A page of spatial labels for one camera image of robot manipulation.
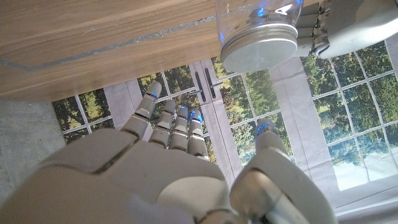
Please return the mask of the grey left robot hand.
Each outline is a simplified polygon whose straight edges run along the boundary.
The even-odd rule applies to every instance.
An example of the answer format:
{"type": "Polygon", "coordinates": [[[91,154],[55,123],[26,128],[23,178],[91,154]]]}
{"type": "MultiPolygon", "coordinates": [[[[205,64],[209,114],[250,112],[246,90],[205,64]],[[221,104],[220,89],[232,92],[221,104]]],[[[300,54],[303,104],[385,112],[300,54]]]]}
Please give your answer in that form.
{"type": "Polygon", "coordinates": [[[397,33],[397,1],[305,1],[297,30],[295,57],[348,54],[397,33]]]}

